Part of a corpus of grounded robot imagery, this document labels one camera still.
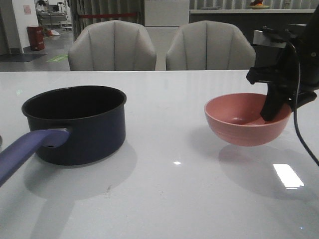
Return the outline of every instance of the green floor marking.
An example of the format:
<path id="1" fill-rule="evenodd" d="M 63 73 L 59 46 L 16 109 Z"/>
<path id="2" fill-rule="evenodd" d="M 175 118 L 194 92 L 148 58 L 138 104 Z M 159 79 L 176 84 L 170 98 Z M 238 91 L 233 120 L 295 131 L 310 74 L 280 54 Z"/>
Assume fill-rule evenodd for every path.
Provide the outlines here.
<path id="1" fill-rule="evenodd" d="M 59 62 L 63 61 L 64 59 L 67 59 L 68 55 L 59 55 L 51 58 L 50 60 L 47 60 L 46 62 Z"/>

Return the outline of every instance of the black saucepan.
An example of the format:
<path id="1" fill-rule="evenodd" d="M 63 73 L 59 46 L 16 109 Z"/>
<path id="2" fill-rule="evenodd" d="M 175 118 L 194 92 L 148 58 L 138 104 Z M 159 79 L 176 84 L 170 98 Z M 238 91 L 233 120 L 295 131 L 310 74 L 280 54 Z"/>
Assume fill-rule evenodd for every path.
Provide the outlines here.
<path id="1" fill-rule="evenodd" d="M 22 112 L 30 132 L 0 154 L 2 185 L 33 153 L 59 165 L 97 161 L 125 140 L 126 95 L 105 86 L 48 91 L 27 100 Z"/>

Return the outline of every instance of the purple handle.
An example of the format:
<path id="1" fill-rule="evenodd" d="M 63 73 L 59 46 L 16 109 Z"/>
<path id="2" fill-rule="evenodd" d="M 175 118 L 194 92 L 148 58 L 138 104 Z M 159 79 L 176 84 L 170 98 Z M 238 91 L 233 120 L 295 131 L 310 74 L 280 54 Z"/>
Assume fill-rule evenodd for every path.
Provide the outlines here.
<path id="1" fill-rule="evenodd" d="M 56 148 L 66 142 L 70 133 L 65 128 L 39 129 L 21 136 L 0 153 L 0 186 L 41 146 Z"/>

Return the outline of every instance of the pink bowl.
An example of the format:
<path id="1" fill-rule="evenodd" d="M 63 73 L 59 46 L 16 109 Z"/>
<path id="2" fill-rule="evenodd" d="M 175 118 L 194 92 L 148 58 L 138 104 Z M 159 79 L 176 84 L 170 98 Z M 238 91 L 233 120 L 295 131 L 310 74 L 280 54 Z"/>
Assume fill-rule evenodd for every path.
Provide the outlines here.
<path id="1" fill-rule="evenodd" d="M 205 105 L 205 114 L 213 132 L 226 142 L 239 146 L 257 146 L 277 138 L 287 125 L 291 108 L 284 104 L 273 121 L 263 121 L 260 111 L 266 96 L 239 93 L 214 98 Z"/>

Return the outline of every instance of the chair backrest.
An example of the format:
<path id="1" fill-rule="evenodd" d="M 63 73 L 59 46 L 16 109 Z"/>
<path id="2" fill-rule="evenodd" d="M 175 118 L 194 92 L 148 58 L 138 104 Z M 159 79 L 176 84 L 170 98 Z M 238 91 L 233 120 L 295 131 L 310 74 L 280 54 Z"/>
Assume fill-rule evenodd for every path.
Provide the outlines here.
<path id="1" fill-rule="evenodd" d="M 156 52 L 144 26 L 111 20 L 84 28 L 68 60 L 71 71 L 150 71 Z"/>
<path id="2" fill-rule="evenodd" d="M 254 66 L 256 52 L 241 30 L 199 21 L 181 26 L 166 54 L 167 70 L 239 70 Z"/>

